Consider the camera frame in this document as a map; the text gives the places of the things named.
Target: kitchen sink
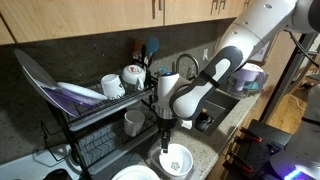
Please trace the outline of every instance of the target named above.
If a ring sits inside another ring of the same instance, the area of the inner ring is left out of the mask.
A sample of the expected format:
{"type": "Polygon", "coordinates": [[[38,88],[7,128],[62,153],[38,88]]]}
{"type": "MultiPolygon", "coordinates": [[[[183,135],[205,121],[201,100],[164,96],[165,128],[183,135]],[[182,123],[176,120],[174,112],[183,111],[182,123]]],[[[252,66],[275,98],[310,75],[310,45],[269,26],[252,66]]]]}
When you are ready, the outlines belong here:
{"type": "Polygon", "coordinates": [[[208,123],[206,128],[198,130],[206,135],[211,135],[239,101],[240,99],[217,90],[207,98],[203,105],[203,108],[207,110],[206,113],[211,116],[213,120],[208,123]]]}

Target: backsplash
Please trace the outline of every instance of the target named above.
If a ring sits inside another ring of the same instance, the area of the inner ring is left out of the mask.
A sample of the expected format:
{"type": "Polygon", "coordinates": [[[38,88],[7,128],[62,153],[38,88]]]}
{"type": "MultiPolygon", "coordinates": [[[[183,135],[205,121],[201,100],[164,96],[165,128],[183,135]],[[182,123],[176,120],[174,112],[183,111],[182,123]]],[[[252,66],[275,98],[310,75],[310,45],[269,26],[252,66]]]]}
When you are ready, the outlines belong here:
{"type": "MultiPolygon", "coordinates": [[[[183,52],[198,59],[202,70],[208,63],[202,60],[204,49],[212,55],[215,42],[231,22],[232,19],[208,21],[0,46],[0,143],[5,147],[0,149],[0,164],[44,148],[41,121],[50,132],[59,130],[46,102],[24,77],[14,49],[26,52],[57,82],[79,84],[121,70],[131,63],[134,40],[147,43],[153,36],[160,40],[151,66],[153,74],[160,67],[171,71],[172,62],[183,52]]],[[[182,61],[182,76],[191,64],[190,60],[182,61]]],[[[50,142],[59,144],[65,140],[60,133],[50,142]]]]}

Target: dish drying rack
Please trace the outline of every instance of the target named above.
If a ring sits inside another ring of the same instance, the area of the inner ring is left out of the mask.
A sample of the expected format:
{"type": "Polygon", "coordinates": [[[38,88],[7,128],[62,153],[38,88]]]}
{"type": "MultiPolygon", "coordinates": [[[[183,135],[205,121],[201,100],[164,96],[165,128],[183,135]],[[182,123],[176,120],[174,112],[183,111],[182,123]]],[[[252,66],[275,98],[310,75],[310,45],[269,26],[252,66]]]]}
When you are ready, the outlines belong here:
{"type": "MultiPolygon", "coordinates": [[[[151,78],[150,83],[145,84],[144,90],[126,94],[120,99],[101,101],[92,108],[74,103],[74,108],[79,113],[78,117],[72,117],[48,103],[70,144],[73,161],[81,166],[86,178],[90,179],[92,175],[157,133],[157,116],[150,108],[156,81],[155,78],[151,78]],[[144,125],[139,134],[130,137],[124,132],[123,116],[126,107],[139,101],[150,110],[142,111],[146,116],[144,125]]],[[[103,94],[99,81],[82,86],[103,94]]],[[[45,144],[50,151],[47,138],[48,135],[56,133],[50,133],[44,123],[41,125],[45,133],[45,144]]]]}

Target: wooden floor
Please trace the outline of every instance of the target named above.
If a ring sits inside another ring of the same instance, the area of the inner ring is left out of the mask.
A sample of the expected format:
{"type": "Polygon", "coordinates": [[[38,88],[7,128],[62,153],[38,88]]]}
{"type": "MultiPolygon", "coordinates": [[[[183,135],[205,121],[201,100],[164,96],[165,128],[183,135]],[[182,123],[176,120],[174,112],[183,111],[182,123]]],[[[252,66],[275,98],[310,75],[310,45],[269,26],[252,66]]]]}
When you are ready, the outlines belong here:
{"type": "MultiPolygon", "coordinates": [[[[299,127],[304,109],[307,106],[307,94],[308,90],[306,89],[297,89],[293,94],[286,94],[267,124],[293,134],[299,127]]],[[[223,162],[223,158],[217,161],[206,180],[221,179],[221,174],[225,173],[223,162]]]]}

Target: white mug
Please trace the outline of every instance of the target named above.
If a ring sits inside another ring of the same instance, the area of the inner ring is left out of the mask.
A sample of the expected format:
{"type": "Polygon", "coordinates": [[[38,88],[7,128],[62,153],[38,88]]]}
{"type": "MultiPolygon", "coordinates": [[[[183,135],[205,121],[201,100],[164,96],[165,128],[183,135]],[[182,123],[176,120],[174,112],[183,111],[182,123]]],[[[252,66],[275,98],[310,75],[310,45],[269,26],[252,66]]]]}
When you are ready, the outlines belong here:
{"type": "Polygon", "coordinates": [[[116,74],[108,74],[101,79],[104,95],[110,100],[119,99],[125,94],[120,78],[116,74]]]}
{"type": "Polygon", "coordinates": [[[137,65],[126,66],[122,71],[123,85],[127,93],[144,89],[144,81],[146,80],[145,71],[137,65]]]}
{"type": "Polygon", "coordinates": [[[145,121],[145,115],[141,111],[130,110],[124,114],[124,132],[129,136],[136,136],[145,121]]]}

